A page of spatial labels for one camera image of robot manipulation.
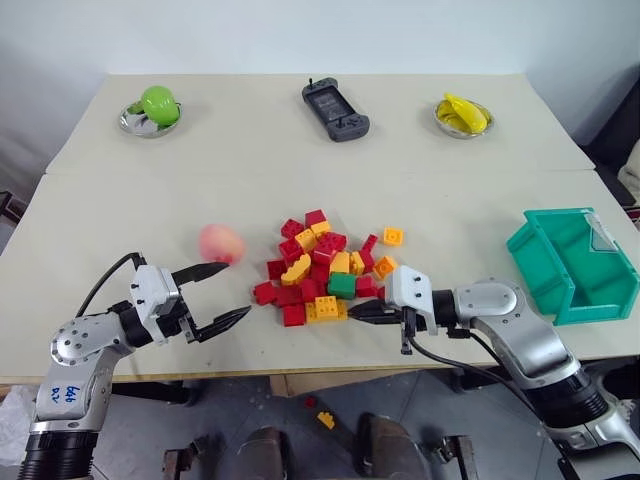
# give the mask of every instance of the floor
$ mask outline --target floor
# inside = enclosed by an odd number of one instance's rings
[[[480,479],[555,480],[558,454],[536,419],[500,385],[466,393],[448,386],[448,371],[421,371],[316,392],[355,431],[362,412],[399,421],[415,440],[442,434],[470,435]],[[216,446],[181,478],[229,478],[233,453],[263,425],[285,430],[298,478],[357,477],[350,456],[310,429],[300,399],[274,397],[266,377],[210,380],[193,406],[114,396],[98,447],[97,480],[162,478],[163,452],[184,448],[208,434]],[[17,469],[0,467],[0,480]],[[455,465],[433,466],[434,479],[459,478]]]

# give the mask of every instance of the green storage bin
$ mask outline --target green storage bin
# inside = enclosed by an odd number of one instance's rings
[[[592,208],[528,210],[508,241],[540,313],[555,325],[627,318],[640,276]]]

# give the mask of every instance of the metal bowl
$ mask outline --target metal bowl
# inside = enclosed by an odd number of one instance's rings
[[[484,135],[486,134],[489,130],[491,130],[491,128],[493,127],[493,115],[491,115],[491,113],[489,112],[489,110],[487,110],[485,107],[483,107],[482,105],[480,105],[479,103],[476,102],[471,102],[473,103],[476,107],[478,107],[480,110],[482,110],[483,112],[486,112],[489,115],[489,118],[487,119],[487,128],[484,129],[484,131],[480,132],[480,133],[467,133],[467,132],[462,132],[460,130],[458,130],[457,128],[453,128],[451,125],[449,125],[448,123],[444,123],[443,121],[441,121],[438,118],[438,108],[440,107],[440,105],[442,105],[444,102],[446,102],[446,100],[442,100],[440,103],[438,103],[435,108],[433,109],[433,118],[436,121],[436,125],[438,125],[438,127],[440,127],[440,130],[442,130],[444,133],[446,133],[447,135],[449,135],[450,137],[453,138],[460,138],[462,140],[468,140],[470,138],[475,138],[475,137],[479,137],[480,135]]]
[[[135,103],[127,105],[124,110],[120,112],[120,128],[127,133],[143,138],[158,138],[166,135],[178,125],[178,122],[180,122],[182,118],[182,105],[179,103],[176,104],[178,105],[180,116],[178,120],[176,120],[176,123],[168,126],[158,125],[149,120],[149,117],[147,117],[144,112],[129,113],[129,108],[134,106]]]

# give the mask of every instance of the black cylinder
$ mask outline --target black cylinder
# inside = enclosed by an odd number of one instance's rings
[[[18,480],[88,477],[97,440],[97,432],[32,433]]]
[[[590,422],[609,408],[591,377],[582,369],[552,385],[523,392],[544,423],[552,428]]]

